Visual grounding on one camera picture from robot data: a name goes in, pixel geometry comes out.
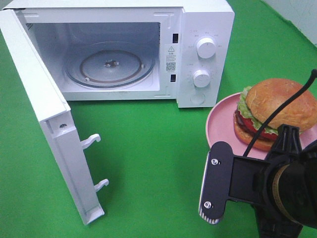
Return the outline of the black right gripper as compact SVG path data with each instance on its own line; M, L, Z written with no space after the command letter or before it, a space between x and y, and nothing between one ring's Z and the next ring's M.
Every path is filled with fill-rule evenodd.
M231 146L213 144L202 179L199 215L222 219L229 196L251 203L262 238L296 238L317 226L317 143L302 149L299 128L282 124L264 161L233 160Z

